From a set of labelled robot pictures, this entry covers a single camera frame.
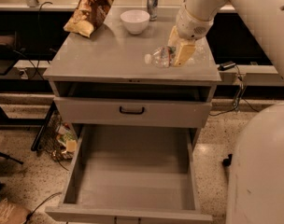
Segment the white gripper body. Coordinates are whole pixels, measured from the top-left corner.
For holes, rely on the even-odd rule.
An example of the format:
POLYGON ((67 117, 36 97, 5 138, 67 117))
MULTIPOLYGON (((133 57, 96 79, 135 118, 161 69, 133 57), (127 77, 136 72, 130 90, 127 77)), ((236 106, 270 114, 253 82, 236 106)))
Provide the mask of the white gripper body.
POLYGON ((182 5, 176 17, 176 28, 180 38, 186 40, 198 40, 206 36, 213 25, 211 21, 201 21, 189 13, 185 5, 182 5))

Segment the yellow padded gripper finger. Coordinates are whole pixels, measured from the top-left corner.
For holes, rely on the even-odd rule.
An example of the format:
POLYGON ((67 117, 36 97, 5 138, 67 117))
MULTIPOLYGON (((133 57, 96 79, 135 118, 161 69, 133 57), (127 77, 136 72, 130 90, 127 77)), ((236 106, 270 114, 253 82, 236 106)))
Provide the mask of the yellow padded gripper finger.
POLYGON ((195 42, 179 39, 176 43, 176 56, 173 61, 175 67, 184 65, 195 52, 195 42))
POLYGON ((176 26, 174 26, 168 38, 168 46, 175 47, 177 45, 177 42, 178 42, 178 29, 176 26))

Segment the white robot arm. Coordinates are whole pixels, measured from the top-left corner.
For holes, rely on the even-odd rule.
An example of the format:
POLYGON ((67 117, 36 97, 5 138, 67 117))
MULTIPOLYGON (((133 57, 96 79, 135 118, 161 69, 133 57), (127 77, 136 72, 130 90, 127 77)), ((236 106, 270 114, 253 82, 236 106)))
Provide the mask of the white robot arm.
MULTIPOLYGON (((177 36, 196 40, 226 2, 247 25, 284 80, 284 0, 185 0, 177 36)), ((284 224, 284 102, 258 113, 236 140, 226 224, 284 224)))

